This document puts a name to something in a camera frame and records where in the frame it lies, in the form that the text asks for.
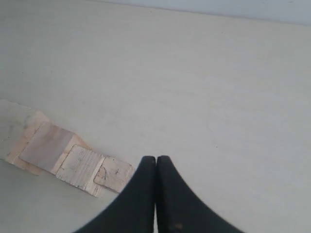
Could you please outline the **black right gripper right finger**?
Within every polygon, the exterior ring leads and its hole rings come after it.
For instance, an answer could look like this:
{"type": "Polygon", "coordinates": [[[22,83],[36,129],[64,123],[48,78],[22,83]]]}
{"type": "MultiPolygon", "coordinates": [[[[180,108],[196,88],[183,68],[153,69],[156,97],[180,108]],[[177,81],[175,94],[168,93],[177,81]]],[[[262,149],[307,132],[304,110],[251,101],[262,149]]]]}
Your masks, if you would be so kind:
{"type": "Polygon", "coordinates": [[[189,188],[169,156],[156,162],[156,218],[159,233],[240,233],[189,188]]]}

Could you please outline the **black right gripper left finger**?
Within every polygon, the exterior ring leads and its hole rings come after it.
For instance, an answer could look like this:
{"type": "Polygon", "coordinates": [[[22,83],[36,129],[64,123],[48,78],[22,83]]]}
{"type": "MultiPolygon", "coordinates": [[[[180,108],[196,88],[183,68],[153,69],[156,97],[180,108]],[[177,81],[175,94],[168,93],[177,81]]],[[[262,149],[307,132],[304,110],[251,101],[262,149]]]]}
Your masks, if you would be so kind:
{"type": "Polygon", "coordinates": [[[156,159],[142,157],[133,177],[109,206],[78,233],[152,233],[156,159]]]}

